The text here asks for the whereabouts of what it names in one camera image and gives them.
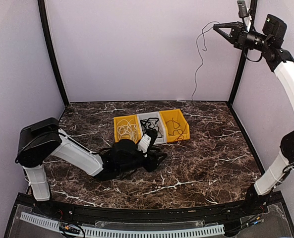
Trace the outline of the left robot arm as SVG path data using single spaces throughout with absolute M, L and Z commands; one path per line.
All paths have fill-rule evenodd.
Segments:
M 93 152 L 67 135 L 56 118 L 48 118 L 20 131 L 15 163 L 23 167 L 39 209 L 54 216 L 58 205 L 50 199 L 43 165 L 46 158 L 58 157 L 99 181 L 107 181 L 138 168 L 154 171 L 167 157 L 154 146 L 156 137 L 156 130 L 149 129 L 138 142 L 121 139 L 111 147 Z

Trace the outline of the white bin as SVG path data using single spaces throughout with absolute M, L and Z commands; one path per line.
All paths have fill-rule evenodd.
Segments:
M 141 135 L 143 135 L 147 129 L 155 129 L 158 132 L 158 137 L 154 144 L 160 145 L 167 142 L 166 129 L 159 112 L 137 114 L 137 119 Z

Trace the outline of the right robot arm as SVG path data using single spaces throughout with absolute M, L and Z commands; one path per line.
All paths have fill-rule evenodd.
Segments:
M 294 113 L 294 58 L 282 48 L 286 23 L 268 14 L 261 33 L 253 29 L 247 30 L 244 22 L 215 24 L 213 29 L 237 49 L 248 48 L 261 52 L 261 57 L 283 86 Z M 252 215 L 260 207 L 259 198 L 268 195 L 281 184 L 293 169 L 294 130 L 282 138 L 278 156 L 262 177 L 248 189 L 241 211 Z

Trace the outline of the yellow bin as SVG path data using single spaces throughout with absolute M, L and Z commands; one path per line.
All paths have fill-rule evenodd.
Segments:
M 180 109 L 159 111 L 166 129 L 167 143 L 190 139 L 189 124 Z
M 137 143 L 141 136 L 137 115 L 114 117 L 115 142 L 119 142 L 121 139 L 129 139 Z

